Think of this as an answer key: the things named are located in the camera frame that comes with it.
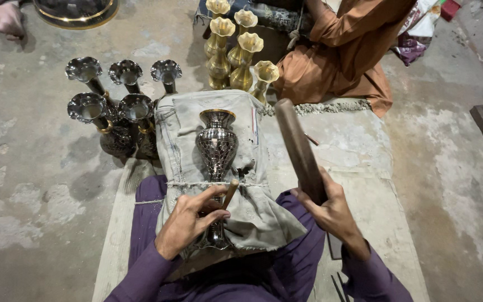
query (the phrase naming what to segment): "gold band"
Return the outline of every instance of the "gold band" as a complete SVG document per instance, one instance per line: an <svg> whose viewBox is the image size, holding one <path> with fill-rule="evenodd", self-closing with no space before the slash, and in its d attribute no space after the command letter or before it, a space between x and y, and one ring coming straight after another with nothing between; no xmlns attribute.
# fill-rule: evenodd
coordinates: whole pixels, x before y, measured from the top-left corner
<svg viewBox="0 0 483 302"><path fill-rule="evenodd" d="M148 129L143 129L141 128L141 126L138 126L139 128L139 132L143 133L143 134L149 134L150 132L154 132L154 124L149 122L150 123L150 127L148 127Z"/></svg>
<svg viewBox="0 0 483 302"><path fill-rule="evenodd" d="M96 127L96 130L98 130L98 132L100 132L101 134L108 134L108 133L110 133L111 130L113 130L113 123L110 120L107 120L107 123L108 123L107 128L100 129L100 128Z"/></svg>

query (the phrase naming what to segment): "knee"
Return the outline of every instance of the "knee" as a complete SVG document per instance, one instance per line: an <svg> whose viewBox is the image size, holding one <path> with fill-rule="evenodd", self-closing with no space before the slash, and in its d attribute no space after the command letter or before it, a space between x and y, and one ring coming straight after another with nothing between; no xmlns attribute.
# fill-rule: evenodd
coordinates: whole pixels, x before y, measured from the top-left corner
<svg viewBox="0 0 483 302"><path fill-rule="evenodd" d="M148 202L162 199L167 192L167 177L165 175L151 175L139 183L135 193L136 202Z"/></svg>

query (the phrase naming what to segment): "brass vase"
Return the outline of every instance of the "brass vase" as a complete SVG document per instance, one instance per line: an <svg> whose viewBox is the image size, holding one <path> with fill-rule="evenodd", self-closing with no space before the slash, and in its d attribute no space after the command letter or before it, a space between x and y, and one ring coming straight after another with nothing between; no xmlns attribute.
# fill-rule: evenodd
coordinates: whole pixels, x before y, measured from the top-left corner
<svg viewBox="0 0 483 302"><path fill-rule="evenodd" d="M226 59L226 39L234 33L236 27L229 19L221 17L210 22L211 32L215 33L216 54L206 63L210 78L208 84L212 89L221 90L229 85L230 63Z"/></svg>
<svg viewBox="0 0 483 302"><path fill-rule="evenodd" d="M125 122L117 114L115 102L111 99L109 92L104 89L98 76L102 75L102 67L97 59L90 56L84 58L73 58L64 68L67 78L85 83L93 92L106 99L106 116L115 125L124 125Z"/></svg>
<svg viewBox="0 0 483 302"><path fill-rule="evenodd" d="M278 67L270 61L260 61L254 66L254 75L257 77L257 83L251 95L265 105L268 84L277 81Z"/></svg>
<svg viewBox="0 0 483 302"><path fill-rule="evenodd" d="M135 151L135 144L131 140L130 131L125 127L114 126L107 119L106 99L96 93L79 93L67 106L71 119L84 124L96 125L100 136L100 147L110 155L119 158L130 157Z"/></svg>
<svg viewBox="0 0 483 302"><path fill-rule="evenodd" d="M132 60L122 60L113 63L109 68L109 77L117 85L124 84L129 93L141 93L138 79L143 76L139 64Z"/></svg>
<svg viewBox="0 0 483 302"><path fill-rule="evenodd" d="M261 51L264 47L264 40L255 33L246 32L238 37L238 44L242 50L242 60L240 67L230 74L230 87L249 91L249 88L253 85L253 76L249 66L251 66L253 54Z"/></svg>
<svg viewBox="0 0 483 302"><path fill-rule="evenodd" d="M214 20L226 14L230 10L230 4L227 0L207 0L206 8L211 11L211 18ZM216 34L212 33L205 43L205 55L208 59L214 56L216 52L216 39Z"/></svg>
<svg viewBox="0 0 483 302"><path fill-rule="evenodd" d="M254 27L258 23L258 18L253 14L253 12L245 10L240 10L236 12L234 14L234 20L239 25L238 37L246 33L249 30L249 27ZM229 59L230 67L232 70L240 67L241 65L241 50L242 49L238 43L233 49L229 51L229 54L226 56L226 58Z"/></svg>
<svg viewBox="0 0 483 302"><path fill-rule="evenodd" d="M153 160L157 160L159 156L156 146L152 103L148 96L132 93L120 101L119 114L130 122L138 124L139 152Z"/></svg>

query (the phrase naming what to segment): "silver vase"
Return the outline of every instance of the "silver vase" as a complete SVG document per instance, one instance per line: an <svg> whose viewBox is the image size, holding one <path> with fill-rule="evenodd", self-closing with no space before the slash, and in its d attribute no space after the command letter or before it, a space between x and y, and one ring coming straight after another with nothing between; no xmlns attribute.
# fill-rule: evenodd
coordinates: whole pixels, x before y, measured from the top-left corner
<svg viewBox="0 0 483 302"><path fill-rule="evenodd" d="M139 151L149 158L157 160L159 156L156 147L152 100L146 95L136 93L127 95L119 103L119 114L130 122L138 124Z"/></svg>
<svg viewBox="0 0 483 302"><path fill-rule="evenodd" d="M124 127L114 126L106 116L106 100L96 93L79 93L67 106L71 119L84 124L96 125L100 136L100 147L110 155L119 158L130 157L135 151L130 131Z"/></svg>
<svg viewBox="0 0 483 302"><path fill-rule="evenodd" d="M124 84L129 93L141 94L138 79L143 76L139 64L132 60L122 60L113 63L109 68L109 77L117 85Z"/></svg>
<svg viewBox="0 0 483 302"><path fill-rule="evenodd" d="M121 118L117 114L117 108L111 99L109 92L104 89L98 76L102 75L102 67L97 59L90 56L73 58L64 68L67 78L85 83L93 93L97 93L106 99L106 115L111 122L118 125Z"/></svg>
<svg viewBox="0 0 483 302"><path fill-rule="evenodd" d="M221 182L238 149L238 137L229 129L236 115L228 110L209 109L202 111L200 118L206 128L197 134L195 144L208 168L210 181ZM221 197L213 197L213 200L222 203ZM212 223L197 243L199 248L225 249L231 245L225 236L222 220Z"/></svg>
<svg viewBox="0 0 483 302"><path fill-rule="evenodd" d="M163 83L165 93L177 93L174 80L182 77L182 69L173 60L160 60L152 65L150 75L155 82Z"/></svg>

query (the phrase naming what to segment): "person's hand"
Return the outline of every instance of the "person's hand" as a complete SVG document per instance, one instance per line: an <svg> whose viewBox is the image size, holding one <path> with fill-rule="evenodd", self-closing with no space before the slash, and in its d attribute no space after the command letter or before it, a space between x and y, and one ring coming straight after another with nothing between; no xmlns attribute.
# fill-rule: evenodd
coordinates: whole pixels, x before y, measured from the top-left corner
<svg viewBox="0 0 483 302"><path fill-rule="evenodd" d="M221 193L226 193L226 187L214 185L198 196L178 197L173 212L154 240L162 257L172 260L213 222L230 217L229 211L219 209L221 205L211 199ZM211 213L199 218L198 213L203 211Z"/></svg>
<svg viewBox="0 0 483 302"><path fill-rule="evenodd" d="M329 200L317 206L301 189L291 189L290 192L298 198L323 230L342 241L358 259L368 260L370 250L345 201L344 189L333 181L323 167L318 168Z"/></svg>

